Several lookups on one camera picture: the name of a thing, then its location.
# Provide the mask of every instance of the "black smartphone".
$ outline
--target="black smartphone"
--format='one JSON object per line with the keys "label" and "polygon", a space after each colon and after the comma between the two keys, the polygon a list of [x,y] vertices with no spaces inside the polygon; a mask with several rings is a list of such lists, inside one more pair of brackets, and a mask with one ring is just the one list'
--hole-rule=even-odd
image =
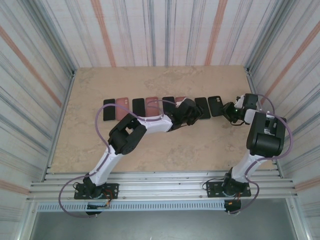
{"label": "black smartphone", "polygon": [[210,115],[207,99],[205,97],[197,97],[194,99],[194,102],[198,104],[203,110],[203,115],[199,119],[200,120],[210,119],[211,115]]}
{"label": "black smartphone", "polygon": [[222,109],[224,108],[224,104],[222,103],[220,96],[208,97],[208,103],[212,117],[218,117],[223,115]]}
{"label": "black smartphone", "polygon": [[174,96],[165,96],[162,98],[162,100],[169,101],[169,102],[165,102],[165,101],[162,102],[164,114],[172,113],[176,108],[175,97]]}
{"label": "black smartphone", "polygon": [[[115,104],[116,99],[105,99],[103,100],[103,105],[106,104]],[[103,121],[112,121],[116,120],[116,107],[115,106],[108,106],[103,109]]]}
{"label": "black smartphone", "polygon": [[135,98],[132,100],[132,111],[134,114],[139,117],[146,116],[146,107],[145,107],[145,99],[143,98]]}

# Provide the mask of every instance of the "pink smartphone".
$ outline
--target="pink smartphone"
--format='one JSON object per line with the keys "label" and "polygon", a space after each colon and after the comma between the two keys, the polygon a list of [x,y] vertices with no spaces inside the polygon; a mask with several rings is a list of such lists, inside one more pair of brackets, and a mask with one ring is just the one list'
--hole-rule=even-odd
{"label": "pink smartphone", "polygon": [[[115,100],[115,104],[129,109],[129,99],[127,97],[117,98]],[[118,121],[122,120],[127,114],[128,112],[126,110],[123,110],[120,107],[115,107],[115,119]]]}
{"label": "pink smartphone", "polygon": [[159,108],[159,102],[155,101],[155,100],[158,100],[158,97],[151,96],[151,97],[147,97],[145,99],[145,111],[146,111],[146,116],[147,117],[154,117],[154,116],[160,115],[159,109],[158,109]]}
{"label": "pink smartphone", "polygon": [[175,102],[181,102],[185,98],[186,98],[185,96],[178,96],[175,98]]}

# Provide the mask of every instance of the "gray floor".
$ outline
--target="gray floor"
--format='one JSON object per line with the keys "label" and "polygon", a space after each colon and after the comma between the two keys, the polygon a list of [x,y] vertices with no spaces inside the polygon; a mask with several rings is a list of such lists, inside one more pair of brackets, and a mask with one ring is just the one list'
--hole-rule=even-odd
{"label": "gray floor", "polygon": [[104,212],[81,219],[38,213],[32,240],[295,240],[284,199],[257,200],[237,216],[224,211]]}

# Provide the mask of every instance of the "smartphone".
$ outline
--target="smartphone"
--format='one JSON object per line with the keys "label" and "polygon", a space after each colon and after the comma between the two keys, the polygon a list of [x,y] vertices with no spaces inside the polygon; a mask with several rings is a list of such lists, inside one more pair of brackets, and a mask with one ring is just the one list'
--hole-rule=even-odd
{"label": "smartphone", "polygon": [[[115,104],[115,103],[116,103],[116,100],[114,98],[103,100],[103,105]],[[112,121],[112,120],[116,120],[116,107],[107,106],[103,109],[103,121]]]}
{"label": "smartphone", "polygon": [[[129,109],[129,99],[127,97],[117,98],[115,100],[115,104]],[[117,119],[118,121],[121,121],[127,114],[128,112],[126,110],[120,107],[115,108],[115,119]]]}
{"label": "smartphone", "polygon": [[211,115],[210,115],[207,99],[205,97],[197,97],[194,99],[194,102],[198,104],[203,110],[203,115],[199,119],[200,120],[210,119]]}
{"label": "smartphone", "polygon": [[132,111],[139,117],[146,116],[146,107],[144,98],[135,98],[132,100]]}
{"label": "smartphone", "polygon": [[155,117],[155,116],[160,115],[159,102],[156,100],[158,100],[158,97],[156,97],[156,96],[147,97],[145,99],[145,110],[146,110],[147,117]]}
{"label": "smartphone", "polygon": [[175,98],[175,102],[181,102],[182,100],[184,100],[186,97],[185,96],[178,96]]}
{"label": "smartphone", "polygon": [[208,97],[208,103],[212,117],[218,117],[223,115],[222,109],[224,108],[224,104],[222,103],[220,96]]}
{"label": "smartphone", "polygon": [[172,113],[176,108],[175,97],[165,96],[162,98],[162,100],[169,101],[169,102],[165,102],[165,101],[162,102],[164,114]]}

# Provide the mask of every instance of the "striped curtain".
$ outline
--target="striped curtain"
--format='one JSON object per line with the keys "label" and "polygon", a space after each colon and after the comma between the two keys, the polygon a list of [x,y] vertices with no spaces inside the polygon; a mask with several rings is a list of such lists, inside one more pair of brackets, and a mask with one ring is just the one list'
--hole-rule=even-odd
{"label": "striped curtain", "polygon": [[0,1],[0,239],[12,239],[40,181],[71,72],[24,1]]}
{"label": "striped curtain", "polygon": [[77,68],[244,65],[282,0],[36,0]]}
{"label": "striped curtain", "polygon": [[[293,178],[313,239],[320,239],[320,1],[295,1],[265,55],[253,66],[256,92],[274,103],[294,136],[279,164]],[[263,107],[271,109],[267,102]]]}

